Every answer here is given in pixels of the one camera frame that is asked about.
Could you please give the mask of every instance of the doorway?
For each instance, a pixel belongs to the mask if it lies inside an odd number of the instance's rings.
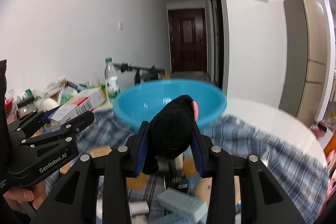
[[[172,72],[207,73],[205,10],[169,10],[168,17]]]
[[[214,34],[214,83],[223,89],[224,27],[221,0],[211,0]]]

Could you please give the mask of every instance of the blue plastic basin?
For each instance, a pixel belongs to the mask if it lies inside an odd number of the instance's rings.
[[[183,94],[190,95],[198,104],[200,130],[226,108],[224,93],[214,85],[194,80],[157,80],[135,85],[118,95],[113,104],[114,113],[139,130],[142,121],[150,122],[166,104]]]

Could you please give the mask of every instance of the light switch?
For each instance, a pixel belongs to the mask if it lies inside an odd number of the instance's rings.
[[[119,31],[122,31],[124,29],[124,24],[122,22],[118,22],[118,29]]]

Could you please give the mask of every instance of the jar lid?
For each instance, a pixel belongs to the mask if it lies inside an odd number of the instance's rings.
[[[29,105],[29,104],[31,104],[34,101],[35,101],[35,97],[34,96],[33,97],[29,97],[29,98],[24,99],[24,100],[20,101],[19,103],[17,103],[17,107],[18,108],[25,107],[26,105]]]

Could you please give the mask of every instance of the white round table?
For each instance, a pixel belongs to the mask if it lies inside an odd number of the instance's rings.
[[[326,157],[313,133],[298,119],[277,108],[242,99],[227,99],[222,115],[232,114],[252,126],[295,145],[327,166]]]

